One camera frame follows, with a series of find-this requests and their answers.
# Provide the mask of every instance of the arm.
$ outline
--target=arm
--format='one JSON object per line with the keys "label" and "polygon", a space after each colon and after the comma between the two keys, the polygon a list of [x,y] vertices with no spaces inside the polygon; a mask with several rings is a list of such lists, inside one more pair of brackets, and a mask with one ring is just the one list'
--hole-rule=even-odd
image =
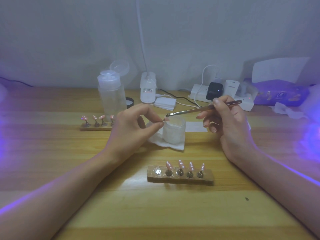
{"label": "arm", "polygon": [[[146,128],[140,115],[154,124]],[[159,121],[145,104],[120,112],[98,155],[0,210],[0,239],[52,238],[97,185],[163,126]]]}
{"label": "arm", "polygon": [[225,102],[229,101],[233,98],[215,98],[216,110],[204,111],[197,118],[221,136],[222,149],[231,162],[320,237],[320,182],[260,151],[253,142],[244,111],[239,105],[228,108]]}

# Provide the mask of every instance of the purple tissue package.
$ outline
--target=purple tissue package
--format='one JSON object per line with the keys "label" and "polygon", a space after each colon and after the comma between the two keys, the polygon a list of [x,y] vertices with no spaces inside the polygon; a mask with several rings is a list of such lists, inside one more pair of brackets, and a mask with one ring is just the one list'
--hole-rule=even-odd
{"label": "purple tissue package", "polygon": [[308,87],[297,86],[296,84],[284,80],[268,80],[252,83],[251,78],[246,78],[258,89],[258,94],[254,99],[254,104],[274,106],[276,102],[286,106],[300,106],[309,95]]}

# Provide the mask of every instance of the gray wall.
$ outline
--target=gray wall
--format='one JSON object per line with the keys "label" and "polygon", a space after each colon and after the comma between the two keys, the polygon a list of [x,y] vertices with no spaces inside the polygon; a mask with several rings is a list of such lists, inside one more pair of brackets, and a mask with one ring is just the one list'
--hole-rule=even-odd
{"label": "gray wall", "polygon": [[[254,62],[311,57],[299,83],[320,82],[320,0],[140,0],[158,87],[191,88],[208,64],[218,77],[250,76]],[[126,59],[127,87],[144,64],[135,0],[0,0],[0,76],[37,86],[96,87]],[[214,67],[208,68],[205,82]]]}

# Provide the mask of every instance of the small clear cup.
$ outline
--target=small clear cup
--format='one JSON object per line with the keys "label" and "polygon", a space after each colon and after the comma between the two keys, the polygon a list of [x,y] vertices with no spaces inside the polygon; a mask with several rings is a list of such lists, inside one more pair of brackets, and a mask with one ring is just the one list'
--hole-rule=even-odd
{"label": "small clear cup", "polygon": [[185,141],[186,120],[179,115],[171,116],[164,122],[163,139],[170,144],[179,144]]}

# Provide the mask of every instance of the forearm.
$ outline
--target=forearm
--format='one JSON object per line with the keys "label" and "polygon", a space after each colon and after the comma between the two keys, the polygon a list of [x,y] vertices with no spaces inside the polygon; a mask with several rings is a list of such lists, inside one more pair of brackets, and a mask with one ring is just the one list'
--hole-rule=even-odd
{"label": "forearm", "polygon": [[254,149],[238,165],[320,237],[320,183]]}
{"label": "forearm", "polygon": [[0,239],[50,239],[121,163],[103,151],[4,207],[0,210]]}

